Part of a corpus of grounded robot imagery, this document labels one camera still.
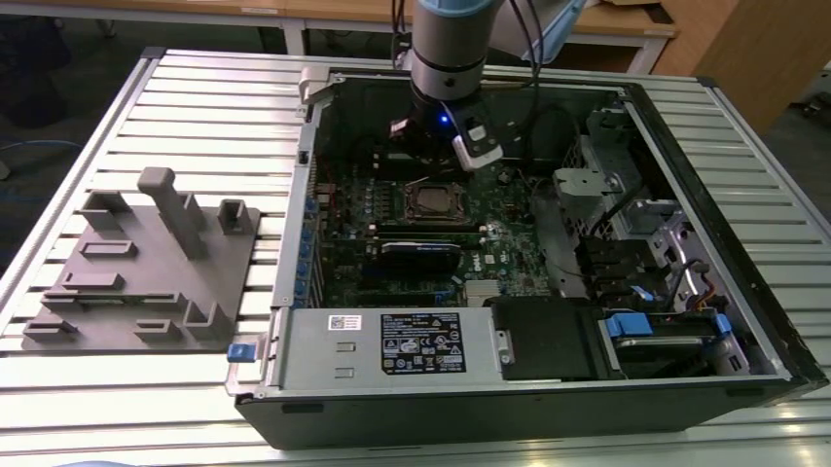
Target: cpu socket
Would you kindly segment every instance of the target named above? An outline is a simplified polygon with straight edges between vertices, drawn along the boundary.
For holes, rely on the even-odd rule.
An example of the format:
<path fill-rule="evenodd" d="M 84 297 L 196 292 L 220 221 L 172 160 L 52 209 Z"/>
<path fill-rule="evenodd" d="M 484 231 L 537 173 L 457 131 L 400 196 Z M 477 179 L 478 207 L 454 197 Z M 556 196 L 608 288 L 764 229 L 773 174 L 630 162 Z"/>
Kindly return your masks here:
<path fill-rule="evenodd" d="M 410 185 L 404 189 L 406 207 L 404 219 L 409 224 L 458 225 L 466 222 L 464 188 L 456 183 Z"/>

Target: slotted aluminum table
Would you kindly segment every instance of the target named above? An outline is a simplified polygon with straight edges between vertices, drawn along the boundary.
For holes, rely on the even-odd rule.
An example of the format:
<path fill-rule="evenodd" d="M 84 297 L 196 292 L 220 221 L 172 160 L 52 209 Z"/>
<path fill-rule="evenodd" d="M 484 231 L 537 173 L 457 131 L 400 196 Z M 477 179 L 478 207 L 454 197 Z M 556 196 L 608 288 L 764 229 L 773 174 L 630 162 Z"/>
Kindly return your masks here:
<path fill-rule="evenodd" d="M 138 61 L 0 281 L 0 465 L 90 459 L 161 465 L 828 465 L 829 388 L 776 407 L 729 413 L 683 433 L 288 452 L 269 448 L 233 408 L 222 387 L 224 355 L 21 352 L 24 323 L 85 227 L 73 214 L 85 192 L 124 190 L 130 202 L 149 203 L 134 191 L 146 165 L 170 167 L 176 188 L 196 192 L 200 205 L 244 198 L 264 212 L 236 332 L 266 329 L 301 124 L 297 81 L 312 63 L 386 67 L 374 60 L 190 51 Z M 831 229 L 720 90 L 688 78 L 545 75 L 642 85 L 828 373 Z M 241 368 L 241 379 L 257 379 L 257 371 Z"/>

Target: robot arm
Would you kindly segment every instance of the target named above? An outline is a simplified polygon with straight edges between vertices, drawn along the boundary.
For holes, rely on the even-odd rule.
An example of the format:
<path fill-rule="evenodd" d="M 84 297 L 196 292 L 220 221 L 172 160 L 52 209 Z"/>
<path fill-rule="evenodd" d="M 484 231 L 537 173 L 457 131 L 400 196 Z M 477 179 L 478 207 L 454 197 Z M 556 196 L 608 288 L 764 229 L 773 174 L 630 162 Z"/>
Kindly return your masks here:
<path fill-rule="evenodd" d="M 500 159 L 502 148 L 478 98 L 494 22 L 502 29 L 493 41 L 498 49 L 514 54 L 536 54 L 540 43 L 549 47 L 553 40 L 550 50 L 556 48 L 557 51 L 584 2 L 549 1 L 546 12 L 554 14 L 546 16 L 553 19 L 546 28 L 549 34 L 537 37 L 533 51 L 513 39 L 513 47 L 518 49 L 512 51 L 505 25 L 513 25 L 512 36 L 516 37 L 517 21 L 512 5 L 504 4 L 504 0 L 416 0 L 410 56 L 414 105 L 408 118 L 392 125 L 393 139 L 404 141 L 414 152 L 430 153 L 433 159 L 441 159 L 442 147 L 452 147 L 466 171 Z M 524 6 L 521 15 L 529 24 L 526 2 Z"/>

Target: open computer chassis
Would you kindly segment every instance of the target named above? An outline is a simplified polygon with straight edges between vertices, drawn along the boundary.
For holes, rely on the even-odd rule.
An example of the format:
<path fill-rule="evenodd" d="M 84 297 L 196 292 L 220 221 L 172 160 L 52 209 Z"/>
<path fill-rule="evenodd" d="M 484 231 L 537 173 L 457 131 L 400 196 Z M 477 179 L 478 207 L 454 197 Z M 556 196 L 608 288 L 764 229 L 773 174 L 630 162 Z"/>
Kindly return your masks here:
<path fill-rule="evenodd" d="M 506 128 L 529 93 L 485 96 Z M 641 87 L 541 96 L 536 132 L 469 176 L 384 144 L 406 75 L 328 70 L 262 380 L 229 385 L 272 446 L 673 431 L 827 384 Z"/>

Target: white label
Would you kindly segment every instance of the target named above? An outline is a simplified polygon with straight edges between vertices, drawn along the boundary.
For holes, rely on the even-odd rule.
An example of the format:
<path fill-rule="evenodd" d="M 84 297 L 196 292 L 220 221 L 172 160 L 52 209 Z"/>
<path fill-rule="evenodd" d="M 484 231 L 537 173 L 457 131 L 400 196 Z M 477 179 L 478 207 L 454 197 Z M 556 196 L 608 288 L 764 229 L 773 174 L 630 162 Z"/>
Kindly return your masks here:
<path fill-rule="evenodd" d="M 328 315 L 329 331 L 360 331 L 361 316 L 358 314 L 329 314 Z"/>
<path fill-rule="evenodd" d="M 240 8 L 242 13 L 257 13 L 260 15 L 276 15 L 276 8 Z"/>

